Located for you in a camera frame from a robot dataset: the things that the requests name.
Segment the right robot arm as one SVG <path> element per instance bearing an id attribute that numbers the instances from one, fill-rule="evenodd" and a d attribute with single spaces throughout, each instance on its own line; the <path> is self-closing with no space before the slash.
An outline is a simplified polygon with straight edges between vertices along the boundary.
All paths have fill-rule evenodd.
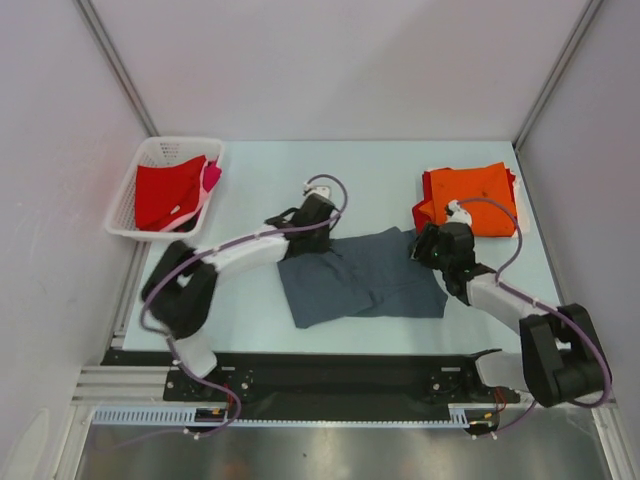
<path id="1" fill-rule="evenodd" d="M 612 373 L 586 308 L 576 303 L 551 307 L 534 299 L 477 262 L 474 248 L 471 227 L 451 222 L 426 225 L 411 250 L 413 260 L 442 274 L 451 296 L 519 335 L 521 355 L 480 356 L 478 366 L 461 376 L 463 393 L 484 401 L 496 391 L 497 376 L 515 373 L 512 387 L 528 391 L 543 407 L 604 405 Z"/>

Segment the grey blue t shirt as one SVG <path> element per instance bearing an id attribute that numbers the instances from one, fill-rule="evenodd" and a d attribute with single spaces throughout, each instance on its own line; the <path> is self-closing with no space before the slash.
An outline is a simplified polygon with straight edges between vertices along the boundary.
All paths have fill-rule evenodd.
<path id="1" fill-rule="evenodd" d="M 410 258 L 414 231 L 392 227 L 335 239 L 330 250 L 278 263 L 280 280 L 299 329 L 346 318 L 444 316 L 448 295 L 432 270 Z"/>

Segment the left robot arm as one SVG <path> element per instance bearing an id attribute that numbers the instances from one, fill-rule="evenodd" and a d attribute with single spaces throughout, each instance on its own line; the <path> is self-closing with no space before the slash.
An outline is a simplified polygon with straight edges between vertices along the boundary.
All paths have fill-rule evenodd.
<path id="1" fill-rule="evenodd" d="M 197 398 L 207 400 L 224 389 L 216 355 L 202 332 L 216 287 L 263 265 L 327 251 L 331 228 L 344 210 L 310 193 L 300 207 L 267 219 L 251 234 L 204 250 L 183 241 L 167 247 L 142 288 L 139 324 L 164 339 Z"/>

